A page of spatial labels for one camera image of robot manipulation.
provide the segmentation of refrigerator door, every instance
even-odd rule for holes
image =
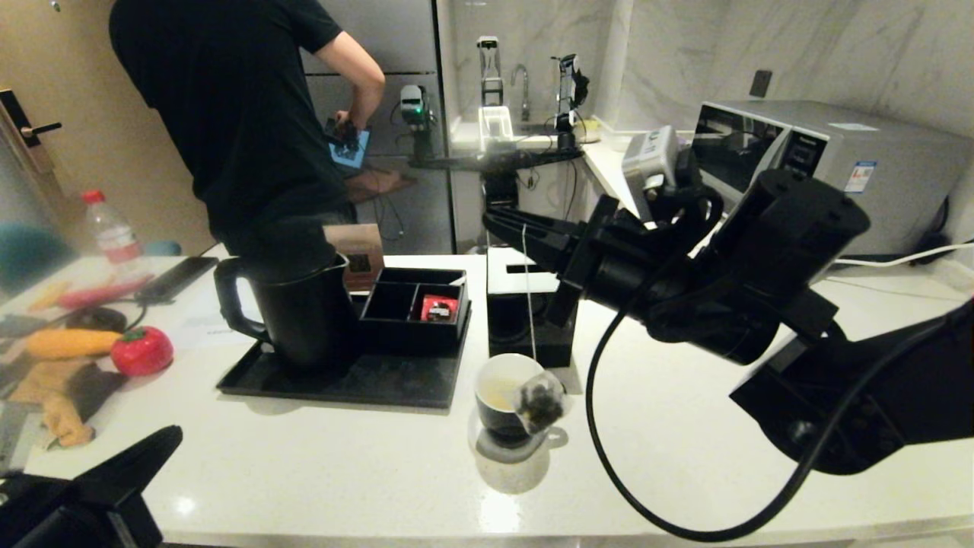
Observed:
[[[319,0],[329,15],[371,55],[383,72],[436,71],[431,0]],[[335,71],[307,52],[308,74]]]
[[[307,77],[308,89],[315,105],[315,114],[324,125],[328,118],[335,117],[336,110],[346,110],[352,104],[352,86],[341,76]],[[403,86],[414,84],[423,86],[430,96],[431,111],[437,116],[437,125],[433,126],[431,140],[433,155],[441,157],[443,153],[443,121],[440,116],[440,100],[438,96],[439,83],[436,74],[424,75],[387,75],[386,94],[379,105],[379,109],[369,121],[372,135],[369,138],[368,154],[373,156],[409,156],[413,150],[413,136],[409,128],[399,115],[399,91]]]
[[[404,157],[366,158],[366,170],[375,170],[375,184],[399,172],[408,186],[356,205],[358,222],[379,224],[384,254],[451,254],[453,223],[446,172],[414,170]]]

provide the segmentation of man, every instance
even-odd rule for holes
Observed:
[[[320,226],[355,222],[298,48],[352,84],[340,131],[365,128],[385,76],[317,0],[117,0],[112,47],[232,254],[320,265]]]

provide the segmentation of faucet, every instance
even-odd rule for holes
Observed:
[[[510,73],[510,85],[517,82],[517,73],[524,72],[524,93],[521,99],[521,122],[527,122],[531,118],[531,100],[528,99],[528,67],[518,63],[514,71]]]

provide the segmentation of black t-shirt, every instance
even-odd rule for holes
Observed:
[[[347,201],[298,54],[341,32],[317,0],[118,0],[109,30],[214,236]]]

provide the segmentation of black kettle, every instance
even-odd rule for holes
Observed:
[[[270,343],[291,371],[344,376],[359,355],[358,320],[343,279],[348,264],[347,257],[336,253],[327,266],[281,280],[263,275],[266,269],[253,260],[222,260],[213,274],[220,314],[231,329]],[[263,324],[241,310],[241,277],[253,288]]]

